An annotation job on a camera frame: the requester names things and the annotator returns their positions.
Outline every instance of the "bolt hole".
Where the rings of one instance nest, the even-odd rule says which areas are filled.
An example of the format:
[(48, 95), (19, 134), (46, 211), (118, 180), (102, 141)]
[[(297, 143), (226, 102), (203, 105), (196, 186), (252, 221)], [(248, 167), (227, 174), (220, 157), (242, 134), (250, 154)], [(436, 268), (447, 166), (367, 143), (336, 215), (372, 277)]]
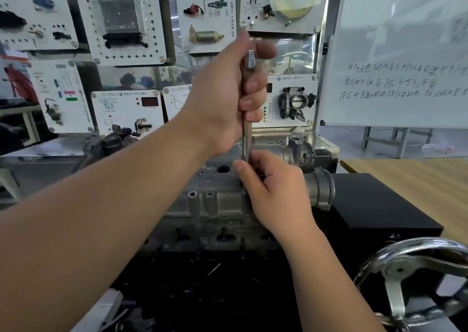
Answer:
[(216, 171), (218, 173), (229, 173), (231, 171), (231, 167), (228, 166), (227, 164), (221, 164), (216, 168)]

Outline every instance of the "right hand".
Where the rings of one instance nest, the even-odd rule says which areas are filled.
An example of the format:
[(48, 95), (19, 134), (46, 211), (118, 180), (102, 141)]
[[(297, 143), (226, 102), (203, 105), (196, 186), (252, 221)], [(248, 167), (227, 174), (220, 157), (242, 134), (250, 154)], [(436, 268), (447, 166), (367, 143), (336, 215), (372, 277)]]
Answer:
[(281, 245), (317, 232), (302, 170), (270, 151), (253, 151), (251, 158), (255, 169), (265, 174), (263, 182), (247, 162), (235, 160), (233, 167), (260, 222)]

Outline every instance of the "wooden table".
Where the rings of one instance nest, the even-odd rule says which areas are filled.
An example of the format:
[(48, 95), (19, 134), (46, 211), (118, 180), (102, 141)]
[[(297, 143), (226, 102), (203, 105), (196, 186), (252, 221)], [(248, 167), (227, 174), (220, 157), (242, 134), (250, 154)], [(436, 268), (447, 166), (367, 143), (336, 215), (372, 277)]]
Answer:
[(442, 237), (468, 246), (468, 159), (342, 160), (370, 173), (442, 226)]

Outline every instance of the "left hand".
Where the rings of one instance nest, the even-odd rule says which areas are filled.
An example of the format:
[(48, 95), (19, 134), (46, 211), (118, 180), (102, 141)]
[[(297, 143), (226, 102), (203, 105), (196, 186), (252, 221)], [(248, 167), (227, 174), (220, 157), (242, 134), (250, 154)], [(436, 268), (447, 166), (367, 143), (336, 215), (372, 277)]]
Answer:
[(274, 45), (252, 41), (248, 32), (241, 31), (234, 42), (196, 74), (185, 105), (176, 117), (201, 136), (209, 156), (226, 153), (241, 137), (243, 111), (248, 122), (263, 118), (260, 107), (266, 100), (268, 76), (259, 62), (242, 84), (240, 65), (249, 50), (256, 50), (257, 58), (276, 56)]

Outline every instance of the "white panel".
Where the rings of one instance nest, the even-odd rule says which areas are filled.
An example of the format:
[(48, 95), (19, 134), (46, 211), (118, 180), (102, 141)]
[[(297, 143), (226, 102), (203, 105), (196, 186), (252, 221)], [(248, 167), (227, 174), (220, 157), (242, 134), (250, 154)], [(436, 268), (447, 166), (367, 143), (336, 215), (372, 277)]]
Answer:
[(169, 120), (172, 120), (179, 110), (182, 109), (190, 89), (192, 89), (191, 84), (186, 86), (167, 86), (162, 90), (167, 118)]
[[(185, 9), (199, 6), (198, 13), (186, 14)], [(177, 0), (182, 46), (188, 53), (221, 52), (237, 37), (235, 0)], [(219, 35), (213, 42), (190, 42), (190, 27), (196, 32), (214, 31)]]
[[(267, 93), (267, 99), (263, 106), (263, 120), (253, 123), (253, 128), (259, 127), (289, 127), (308, 126), (307, 122), (289, 118), (282, 119), (279, 115), (278, 96), (283, 93), (283, 88), (304, 87), (304, 94), (313, 93), (317, 95), (318, 82), (312, 80), (312, 74), (291, 74), (284, 76), (268, 76), (268, 83), (272, 84), (272, 92)], [(315, 105), (302, 110), (306, 120), (313, 120)]]
[(0, 41), (7, 50), (78, 48), (67, 0), (0, 0), (0, 11), (26, 21), (20, 28), (0, 29)]
[(70, 59), (31, 61), (29, 76), (51, 132), (94, 131), (76, 63)]
[[(283, 88), (304, 87), (305, 94), (317, 94), (317, 82), (312, 80), (312, 74), (287, 75), (287, 76), (268, 76), (272, 91), (267, 93), (266, 102), (263, 105), (263, 120), (253, 123), (253, 128), (259, 127), (290, 127), (290, 126), (308, 126), (307, 122), (289, 118), (282, 119), (279, 115), (278, 96), (283, 93)], [(167, 117), (171, 120), (177, 115), (179, 110), (185, 104), (192, 85), (186, 86), (168, 86), (163, 89), (164, 104), (166, 106)], [(302, 110), (306, 120), (313, 120), (315, 105), (311, 108), (306, 107)]]
[(341, 0), (319, 120), (468, 127), (468, 0)]
[[(241, 0), (239, 22), (241, 27), (246, 26), (249, 31), (313, 34), (317, 33), (316, 27), (322, 26), (325, 3), (326, 0), (282, 0), (281, 5), (275, 5), (275, 0)], [(309, 5), (307, 10), (310, 6), (312, 9), (301, 17), (292, 17), (289, 8), (294, 5), (302, 7), (302, 4)], [(267, 19), (263, 11), (266, 5), (272, 6), (274, 14)]]
[(157, 90), (126, 90), (92, 92), (94, 114), (101, 136), (112, 133), (112, 125), (136, 131), (136, 123), (146, 127), (140, 130), (143, 138), (164, 125), (162, 106)]
[[(166, 47), (159, 0), (78, 0), (89, 49), (100, 65), (163, 64)], [(141, 42), (109, 45), (103, 38), (116, 33), (141, 33)]]

